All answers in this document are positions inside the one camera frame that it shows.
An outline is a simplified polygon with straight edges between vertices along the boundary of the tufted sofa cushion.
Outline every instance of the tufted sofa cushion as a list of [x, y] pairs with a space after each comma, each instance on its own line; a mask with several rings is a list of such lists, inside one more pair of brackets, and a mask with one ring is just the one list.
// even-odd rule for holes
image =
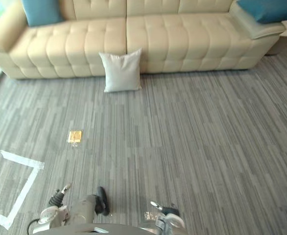
[[0, 66], [16, 78], [104, 75], [98, 53], [125, 54], [125, 34], [125, 18], [27, 27]]
[[59, 0], [66, 20], [126, 17], [126, 0]]
[[229, 13], [127, 17], [126, 35], [148, 73], [251, 68], [278, 39], [251, 40]]
[[127, 16], [228, 12], [233, 0], [127, 0]]

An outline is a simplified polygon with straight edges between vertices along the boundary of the throw pillow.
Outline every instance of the throw pillow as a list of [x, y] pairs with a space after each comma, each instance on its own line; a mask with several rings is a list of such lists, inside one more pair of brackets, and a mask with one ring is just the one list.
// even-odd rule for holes
[[104, 92], [141, 89], [139, 62], [142, 49], [128, 55], [99, 53], [105, 69]]
[[30, 27], [63, 21], [58, 0], [22, 0]]
[[287, 0], [239, 0], [238, 5], [262, 24], [287, 20]]

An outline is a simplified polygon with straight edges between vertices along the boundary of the cable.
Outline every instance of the cable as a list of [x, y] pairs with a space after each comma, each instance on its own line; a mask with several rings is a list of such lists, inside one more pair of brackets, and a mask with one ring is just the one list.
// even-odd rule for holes
[[34, 220], [31, 220], [31, 222], [28, 224], [28, 227], [27, 227], [27, 235], [29, 235], [29, 227], [30, 225], [32, 225], [34, 222], [38, 222], [39, 219], [34, 219]]

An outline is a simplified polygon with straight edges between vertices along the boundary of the black handle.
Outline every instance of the black handle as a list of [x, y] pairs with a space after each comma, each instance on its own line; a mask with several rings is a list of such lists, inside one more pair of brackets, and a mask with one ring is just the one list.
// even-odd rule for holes
[[178, 209], [175, 209], [175, 208], [171, 208], [171, 207], [163, 207], [161, 212], [165, 215], [167, 214], [174, 214], [174, 215], [177, 215], [179, 216], [179, 210]]

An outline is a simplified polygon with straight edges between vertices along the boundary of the white pillow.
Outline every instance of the white pillow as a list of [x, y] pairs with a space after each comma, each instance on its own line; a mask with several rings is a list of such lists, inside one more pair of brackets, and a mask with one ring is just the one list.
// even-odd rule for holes
[[99, 52], [105, 69], [104, 92], [135, 91], [141, 89], [139, 62], [142, 49], [128, 55]]

